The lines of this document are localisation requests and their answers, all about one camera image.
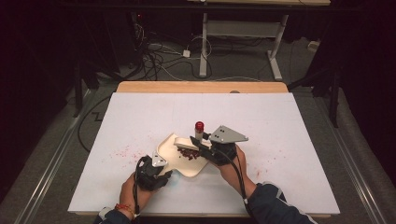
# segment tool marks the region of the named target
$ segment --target cable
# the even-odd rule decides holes
[[[134,172],[134,190],[133,190],[133,195],[134,195],[134,213],[136,214],[136,219],[134,220],[135,223],[139,224],[140,223],[140,206],[137,200],[137,181],[139,180],[139,167],[140,163],[142,163],[143,159],[145,157],[142,157],[139,159],[139,161],[136,164],[136,169]]]
[[[84,116],[84,118],[82,119],[81,123],[78,125],[78,131],[77,131],[78,141],[79,141],[79,143],[81,144],[81,146],[84,148],[84,150],[86,150],[88,153],[90,153],[91,150],[88,149],[88,148],[84,145],[84,143],[83,143],[82,140],[81,140],[81,136],[80,136],[80,130],[81,130],[82,123],[84,122],[85,118],[87,118],[88,115],[91,114],[91,112],[92,112],[97,106],[99,106],[99,104],[101,104],[102,102],[104,102],[106,99],[110,99],[110,98],[111,98],[111,95],[107,96],[106,98],[104,98],[104,99],[100,100],[98,103],[96,103],[96,105],[94,105],[94,106],[87,112],[87,114],[85,114],[85,116]]]
[[[256,218],[253,216],[250,207],[248,207],[248,199],[247,199],[247,195],[245,192],[245,183],[244,183],[244,179],[243,179],[243,175],[242,175],[242,168],[241,168],[241,162],[239,160],[238,154],[236,153],[236,158],[238,159],[238,164],[239,164],[239,170],[236,167],[235,163],[222,151],[220,150],[216,150],[215,152],[219,152],[235,169],[236,175],[238,176],[238,180],[239,180],[239,186],[241,188],[241,195],[242,195],[242,199],[244,201],[244,206],[247,210],[247,213],[256,221],[256,223],[259,223]]]
[[[142,38],[141,38],[141,40],[140,40],[140,44],[139,44],[139,46],[137,46],[138,48],[140,48],[140,46],[142,46],[142,44],[143,44],[143,39],[145,38],[145,30],[143,29],[143,27],[141,26],[141,25],[139,25],[139,24],[136,24],[136,26],[139,28],[139,33],[137,34],[137,40],[139,39],[139,37],[140,37],[140,34],[142,35]]]
[[[159,44],[148,44],[148,47],[149,47],[150,45],[161,46],[159,49],[157,49],[157,50],[155,50],[155,51],[159,51],[159,50],[162,49],[162,48],[166,48],[166,49],[171,49],[171,50],[172,50],[171,52],[161,51],[161,53],[173,53],[173,54],[181,55],[181,53],[177,52],[175,49],[172,49],[172,48],[170,48],[170,47],[167,47],[167,46],[165,46],[165,45],[163,45],[163,44],[161,44],[161,45],[159,45]]]
[[[173,67],[173,66],[175,66],[175,65],[177,65],[177,64],[179,64],[179,63],[188,63],[188,64],[190,65],[190,67],[191,67],[192,75],[194,76],[194,68],[193,68],[193,65],[192,65],[192,63],[189,63],[189,62],[178,62],[178,63],[174,63],[174,64],[172,64],[172,65],[169,65],[169,66],[167,66],[167,67],[164,67],[164,69],[168,69],[168,68]]]
[[[184,80],[184,79],[180,79],[180,78],[178,78],[178,77],[174,77],[171,73],[169,73],[168,72],[168,70],[166,70],[162,65],[160,65],[160,64],[157,64],[159,67],[161,67],[161,69],[163,70],[163,71],[165,71],[170,77],[172,77],[172,78],[174,78],[175,80],[178,80],[178,81],[187,81],[187,80]]]
[[[194,40],[196,40],[196,39],[199,39],[199,38],[205,40],[205,41],[209,44],[209,53],[206,55],[206,57],[207,57],[207,56],[210,55],[210,53],[212,53],[212,45],[210,44],[210,42],[209,42],[208,39],[206,39],[206,38],[204,38],[204,37],[202,37],[202,36],[196,36],[195,38],[193,38],[193,39],[191,40],[190,43],[192,43],[192,41],[194,41]]]
[[[234,78],[244,78],[244,79],[249,79],[249,80],[262,82],[261,80],[253,78],[253,77],[224,77],[224,78],[219,78],[219,79],[214,79],[214,80],[209,80],[209,81],[222,81],[222,80],[234,79]]]

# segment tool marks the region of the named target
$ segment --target dark sleeve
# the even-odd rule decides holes
[[[271,184],[258,184],[250,198],[248,207],[259,223],[317,223],[312,217],[286,203],[280,188]]]
[[[104,208],[96,217],[93,224],[130,224],[131,221],[123,213],[111,209]]]

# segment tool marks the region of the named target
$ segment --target red bottle cap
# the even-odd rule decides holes
[[[201,121],[196,122],[196,123],[195,123],[195,130],[196,130],[198,133],[203,132],[203,131],[204,131],[204,124],[203,124]]]

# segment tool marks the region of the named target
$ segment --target white shelf leg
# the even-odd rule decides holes
[[[270,61],[270,65],[273,70],[274,78],[276,81],[281,81],[283,79],[282,75],[280,74],[280,71],[279,71],[279,66],[277,65],[277,62],[276,62],[276,53],[277,53],[277,50],[279,49],[280,41],[282,40],[282,35],[283,35],[283,32],[285,31],[286,22],[288,21],[288,17],[289,17],[289,15],[284,15],[282,17],[282,22],[279,24],[279,27],[276,32],[274,49],[268,50],[268,52],[267,52],[268,60]]]
[[[199,77],[206,77],[206,60],[207,60],[207,51],[206,51],[206,38],[207,38],[207,13],[204,13],[204,20],[202,24],[202,50],[201,50],[201,62],[199,66]]]

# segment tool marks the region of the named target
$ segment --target white object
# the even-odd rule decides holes
[[[317,52],[319,45],[320,45],[320,43],[318,41],[311,41],[311,42],[309,42],[307,48],[309,51]]]
[[[272,51],[268,50],[267,51],[267,56],[268,56],[268,60],[269,60],[270,65],[271,65],[271,69],[272,69],[273,74],[274,74],[274,79],[276,81],[281,81],[283,78],[282,78],[282,75],[280,74],[280,70],[279,70],[279,66],[277,65],[276,58],[275,58],[275,56],[273,58],[271,58],[271,55],[272,55]]]
[[[203,157],[198,157],[197,159],[189,161],[188,158],[181,156],[180,152],[177,151],[177,146],[175,146],[176,138],[177,135],[172,133],[157,147],[158,154],[168,162],[168,164],[163,167],[160,175],[170,170],[178,170],[187,177],[198,175],[207,164],[207,160]]]
[[[97,214],[114,206],[139,158],[169,133],[193,135],[197,120],[206,130],[222,124],[249,137],[238,145],[252,181],[275,183],[307,214],[340,213],[292,93],[113,93],[68,211]],[[240,195],[211,164],[193,178],[173,172],[142,213],[247,215]]]
[[[189,50],[187,50],[187,49],[185,49],[185,50],[183,50],[183,57],[185,57],[185,58],[190,58],[190,51]]]
[[[207,147],[210,147],[210,144],[208,144],[208,143],[203,142],[203,144],[206,145]],[[199,150],[198,147],[196,147],[195,145],[192,144],[190,138],[176,137],[174,145],[177,147],[184,147],[184,148],[197,150],[197,151]]]
[[[157,150],[154,150],[152,152],[152,166],[154,167],[159,167],[159,166],[165,166],[168,164],[168,161],[166,161],[163,157],[158,154]]]

